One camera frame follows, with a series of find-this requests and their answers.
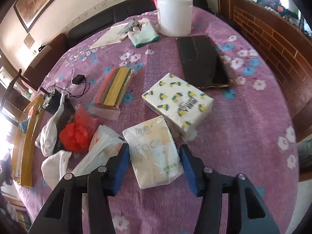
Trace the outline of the white plastic bag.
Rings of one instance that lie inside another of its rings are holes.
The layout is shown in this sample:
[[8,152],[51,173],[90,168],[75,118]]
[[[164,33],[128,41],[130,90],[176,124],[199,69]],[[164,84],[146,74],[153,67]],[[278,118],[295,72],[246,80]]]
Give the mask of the white plastic bag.
[[46,125],[42,128],[37,139],[35,140],[35,146],[41,149],[44,157],[53,155],[53,150],[57,143],[58,131],[57,124],[65,111],[65,98],[67,94],[62,92],[59,100],[57,111],[47,121]]

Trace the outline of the red mesh bag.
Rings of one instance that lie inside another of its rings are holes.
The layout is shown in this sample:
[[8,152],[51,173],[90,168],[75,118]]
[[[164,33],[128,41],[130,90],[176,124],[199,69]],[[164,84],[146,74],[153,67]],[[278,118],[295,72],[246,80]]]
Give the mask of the red mesh bag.
[[60,132],[59,139],[65,150],[70,152],[85,152],[89,148],[90,135],[87,129],[80,124],[67,124]]

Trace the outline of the white red printed bag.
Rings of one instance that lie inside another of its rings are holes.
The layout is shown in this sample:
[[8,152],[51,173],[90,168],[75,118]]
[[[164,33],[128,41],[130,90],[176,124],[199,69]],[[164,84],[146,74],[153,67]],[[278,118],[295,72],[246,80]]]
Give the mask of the white red printed bag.
[[125,139],[105,125],[99,125],[95,132],[87,155],[73,169],[74,176],[90,174],[94,169],[106,165],[111,157],[120,151]]

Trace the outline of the cream facial tissue pack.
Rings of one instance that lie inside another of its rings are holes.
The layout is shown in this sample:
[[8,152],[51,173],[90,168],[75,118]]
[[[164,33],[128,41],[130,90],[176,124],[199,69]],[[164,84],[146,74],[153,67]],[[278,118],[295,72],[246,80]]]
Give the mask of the cream facial tissue pack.
[[140,189],[168,185],[183,174],[174,140],[163,116],[123,131]]

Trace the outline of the lemon print tissue pack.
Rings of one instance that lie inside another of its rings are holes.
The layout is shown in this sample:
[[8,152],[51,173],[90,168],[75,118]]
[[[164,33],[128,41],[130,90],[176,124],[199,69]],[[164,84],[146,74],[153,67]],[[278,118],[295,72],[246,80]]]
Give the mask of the lemon print tissue pack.
[[212,111],[214,99],[168,73],[142,94],[145,104],[188,137]]

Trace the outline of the yellow cardboard tray box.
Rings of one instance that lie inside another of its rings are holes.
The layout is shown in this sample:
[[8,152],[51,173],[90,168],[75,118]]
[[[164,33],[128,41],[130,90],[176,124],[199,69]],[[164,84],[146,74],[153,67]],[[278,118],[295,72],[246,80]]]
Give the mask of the yellow cardboard tray box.
[[39,111],[44,97],[38,95],[23,110],[19,122],[28,121],[27,131],[18,128],[15,134],[12,155],[12,177],[20,186],[32,187],[32,167],[35,151],[35,140],[39,134],[44,112]]

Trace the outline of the purple floral tablecloth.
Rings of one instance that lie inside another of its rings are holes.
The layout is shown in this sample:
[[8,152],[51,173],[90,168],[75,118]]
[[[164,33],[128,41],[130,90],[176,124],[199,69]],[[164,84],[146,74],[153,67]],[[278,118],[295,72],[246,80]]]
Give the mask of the purple floral tablecloth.
[[[89,91],[73,106],[89,104],[108,74],[119,67],[135,71],[120,106],[117,121],[104,124],[122,132],[161,114],[173,131],[177,147],[187,140],[195,156],[225,175],[245,173],[257,188],[285,233],[295,207],[298,156],[295,131],[275,76],[253,47],[229,25],[194,7],[193,35],[206,35],[218,45],[222,61],[234,79],[229,89],[191,87],[184,79],[175,37],[161,36],[156,43],[135,48],[129,39],[89,49],[105,30],[69,49],[43,80],[73,94],[84,86],[71,81],[84,74]],[[200,198],[189,190],[185,176],[168,185],[140,189],[130,164],[121,190],[109,198],[116,233],[192,233]]]

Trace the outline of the brick pattern counter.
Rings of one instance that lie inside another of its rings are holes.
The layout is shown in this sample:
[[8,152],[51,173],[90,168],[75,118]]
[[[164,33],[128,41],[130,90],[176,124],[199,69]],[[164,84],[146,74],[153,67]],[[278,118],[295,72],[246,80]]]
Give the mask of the brick pattern counter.
[[311,135],[311,41],[280,15],[248,0],[218,0],[260,53],[284,93],[297,140]]

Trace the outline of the white paper notebook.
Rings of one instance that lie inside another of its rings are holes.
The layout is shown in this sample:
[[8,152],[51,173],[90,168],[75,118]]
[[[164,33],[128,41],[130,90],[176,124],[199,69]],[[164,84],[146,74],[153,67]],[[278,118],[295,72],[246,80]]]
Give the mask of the white paper notebook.
[[89,49],[91,50],[105,45],[121,43],[128,37],[127,33],[119,34],[125,26],[126,23],[110,27],[109,30],[105,32],[94,44],[92,44]]

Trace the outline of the black leather sofa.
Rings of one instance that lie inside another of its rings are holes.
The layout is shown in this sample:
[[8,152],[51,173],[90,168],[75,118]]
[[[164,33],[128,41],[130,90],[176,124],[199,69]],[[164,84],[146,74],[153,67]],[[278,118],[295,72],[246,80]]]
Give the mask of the black leather sofa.
[[[193,5],[211,12],[207,0],[193,0]],[[151,0],[126,0],[109,7],[72,28],[67,35],[68,47],[72,48],[95,33],[130,16],[141,15],[154,10],[156,10],[155,4]]]

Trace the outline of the small wall plaque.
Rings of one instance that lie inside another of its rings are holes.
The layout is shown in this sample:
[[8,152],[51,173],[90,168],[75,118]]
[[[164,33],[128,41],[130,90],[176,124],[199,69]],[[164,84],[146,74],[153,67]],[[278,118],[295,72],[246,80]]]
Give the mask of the small wall plaque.
[[23,42],[27,46],[28,49],[31,49],[35,43],[34,39],[32,38],[32,36],[29,33],[26,35]]

